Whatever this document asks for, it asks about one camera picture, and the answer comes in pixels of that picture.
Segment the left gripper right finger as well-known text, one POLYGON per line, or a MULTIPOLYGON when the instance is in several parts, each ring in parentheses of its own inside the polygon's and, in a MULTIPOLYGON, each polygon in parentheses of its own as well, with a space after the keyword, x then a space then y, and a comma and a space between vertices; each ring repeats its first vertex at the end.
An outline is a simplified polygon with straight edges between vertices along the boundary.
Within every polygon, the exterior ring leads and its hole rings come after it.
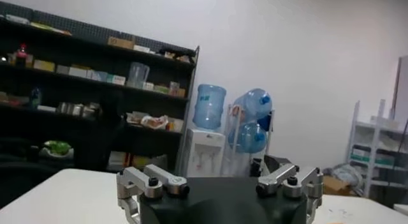
POLYGON ((266 198, 282 188, 283 197, 288 199, 307 198, 305 221, 312 224, 316 209, 323 203, 323 173, 318 167, 300 169, 298 165, 285 164, 274 172, 258 178, 256 193, 266 198))

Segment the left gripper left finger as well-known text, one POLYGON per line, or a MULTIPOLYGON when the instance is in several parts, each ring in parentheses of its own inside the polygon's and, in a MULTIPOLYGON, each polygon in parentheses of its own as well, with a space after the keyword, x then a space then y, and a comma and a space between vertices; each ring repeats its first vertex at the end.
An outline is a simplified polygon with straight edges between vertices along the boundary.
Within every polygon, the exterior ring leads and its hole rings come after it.
POLYGON ((189 193, 187 179, 173 175, 166 170, 150 164, 143 171, 134 167, 127 167, 116 176, 117 203, 124 210, 128 223, 141 223, 141 212, 138 200, 133 197, 144 195, 148 199, 158 200, 164 192, 184 198, 189 193))

